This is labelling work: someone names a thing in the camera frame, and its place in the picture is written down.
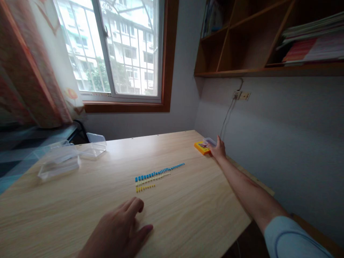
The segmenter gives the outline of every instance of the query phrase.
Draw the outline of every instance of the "wooden table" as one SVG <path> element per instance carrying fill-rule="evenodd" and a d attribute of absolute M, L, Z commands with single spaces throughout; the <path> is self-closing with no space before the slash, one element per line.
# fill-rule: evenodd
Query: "wooden table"
<path fill-rule="evenodd" d="M 222 256 L 251 218 L 214 158 L 195 149 L 202 138 L 192 130 L 108 141 L 97 161 L 44 183 L 35 164 L 0 196 L 0 257 L 73 257 L 101 216 L 133 196 L 145 204 L 141 225 L 154 225 L 139 257 Z M 135 176 L 180 163 L 136 193 Z"/>

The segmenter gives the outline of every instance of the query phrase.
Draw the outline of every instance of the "yellow package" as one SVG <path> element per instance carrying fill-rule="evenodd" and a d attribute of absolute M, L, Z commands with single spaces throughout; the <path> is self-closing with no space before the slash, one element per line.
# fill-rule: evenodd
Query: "yellow package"
<path fill-rule="evenodd" d="M 195 143 L 194 146 L 203 155 L 210 153 L 210 149 L 207 147 L 207 145 L 203 144 L 203 141 Z"/>

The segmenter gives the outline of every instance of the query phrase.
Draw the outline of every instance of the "wall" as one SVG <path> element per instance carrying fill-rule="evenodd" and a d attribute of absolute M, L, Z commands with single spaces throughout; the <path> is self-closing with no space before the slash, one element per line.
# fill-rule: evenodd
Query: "wall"
<path fill-rule="evenodd" d="M 344 246 L 344 77 L 243 78 L 224 131 L 226 152 L 288 210 Z M 216 138 L 238 78 L 206 79 L 195 130 Z"/>
<path fill-rule="evenodd" d="M 169 113 L 88 114 L 88 132 L 107 140 L 194 129 L 203 79 L 193 77 L 204 0 L 179 1 L 171 110 Z"/>

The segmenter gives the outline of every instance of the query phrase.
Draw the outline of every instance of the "wooden shelf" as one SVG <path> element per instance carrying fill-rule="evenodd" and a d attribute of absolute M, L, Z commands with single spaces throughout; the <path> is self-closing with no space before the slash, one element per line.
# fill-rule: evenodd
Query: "wooden shelf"
<path fill-rule="evenodd" d="M 291 44 L 275 50 L 285 28 L 339 13 L 344 1 L 232 0 L 225 6 L 224 27 L 200 40 L 195 76 L 344 75 L 340 62 L 283 66 Z"/>
<path fill-rule="evenodd" d="M 275 77 L 275 76 L 344 76 L 344 63 L 323 63 L 303 66 L 265 67 L 221 72 L 195 73 L 196 77 Z"/>

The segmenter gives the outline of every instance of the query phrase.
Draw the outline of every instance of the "power outlet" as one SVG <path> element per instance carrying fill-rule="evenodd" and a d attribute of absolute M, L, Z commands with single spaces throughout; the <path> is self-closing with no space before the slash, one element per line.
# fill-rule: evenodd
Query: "power outlet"
<path fill-rule="evenodd" d="M 248 98 L 250 97 L 251 93 L 250 92 L 245 92 L 243 91 L 240 94 L 239 100 L 248 100 Z"/>
<path fill-rule="evenodd" d="M 233 96 L 232 96 L 232 99 L 239 99 L 240 98 L 240 95 L 241 95 L 241 91 L 235 91 L 233 93 Z"/>

